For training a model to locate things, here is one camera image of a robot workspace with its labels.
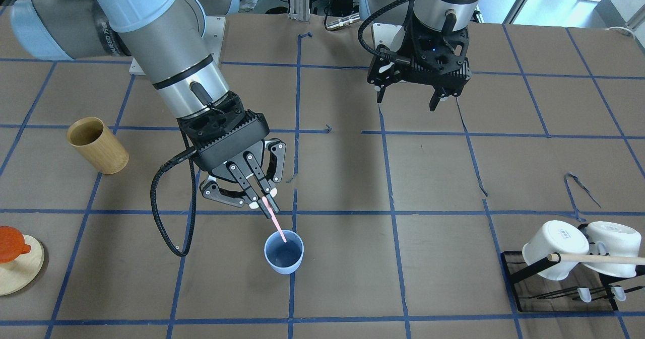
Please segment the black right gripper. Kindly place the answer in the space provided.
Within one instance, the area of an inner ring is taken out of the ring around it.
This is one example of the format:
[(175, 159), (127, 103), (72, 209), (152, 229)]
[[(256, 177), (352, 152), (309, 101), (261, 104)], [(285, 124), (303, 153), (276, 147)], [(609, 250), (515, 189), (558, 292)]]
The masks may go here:
[[(271, 191), (281, 181), (285, 143), (268, 140), (267, 119), (246, 110), (240, 97), (229, 91), (214, 109), (193, 118), (178, 120), (197, 149), (194, 162), (210, 176), (200, 183), (205, 199), (241, 208), (260, 209), (270, 219), (278, 212)], [(241, 191), (219, 187), (216, 178), (237, 183)]]

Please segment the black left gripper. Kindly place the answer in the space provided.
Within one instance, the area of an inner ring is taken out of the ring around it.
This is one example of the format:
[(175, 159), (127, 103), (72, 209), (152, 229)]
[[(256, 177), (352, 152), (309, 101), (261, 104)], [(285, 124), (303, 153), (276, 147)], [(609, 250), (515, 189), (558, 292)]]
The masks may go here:
[(377, 103), (384, 99), (385, 89), (391, 84), (405, 81), (432, 86), (429, 111), (450, 96), (460, 96), (472, 73), (466, 52), (469, 31), (465, 27), (442, 34), (421, 22), (406, 22), (401, 47), (377, 47), (379, 52), (394, 56), (394, 61), (374, 56), (368, 69), (367, 82), (376, 86)]

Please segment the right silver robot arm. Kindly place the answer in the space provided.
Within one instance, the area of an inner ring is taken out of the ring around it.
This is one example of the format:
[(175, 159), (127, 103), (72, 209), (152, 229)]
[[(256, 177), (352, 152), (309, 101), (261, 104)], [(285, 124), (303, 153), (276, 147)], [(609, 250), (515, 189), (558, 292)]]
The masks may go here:
[(264, 115), (230, 90), (205, 41), (199, 0), (17, 0), (10, 22), (37, 59), (132, 56), (190, 139), (190, 158), (208, 173), (203, 197), (268, 218), (279, 211), (285, 144), (268, 139)]

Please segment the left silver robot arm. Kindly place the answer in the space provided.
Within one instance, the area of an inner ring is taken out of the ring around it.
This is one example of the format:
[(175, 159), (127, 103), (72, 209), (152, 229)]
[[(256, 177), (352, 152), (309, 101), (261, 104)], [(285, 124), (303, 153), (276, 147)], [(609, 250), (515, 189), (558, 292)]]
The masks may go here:
[[(466, 51), (468, 25), (479, 0), (361, 0), (358, 29), (361, 46), (373, 59), (367, 81), (382, 102), (385, 89), (400, 81), (432, 86), (429, 110), (441, 100), (459, 96), (472, 73)], [(368, 45), (371, 24), (400, 25), (390, 46)]]

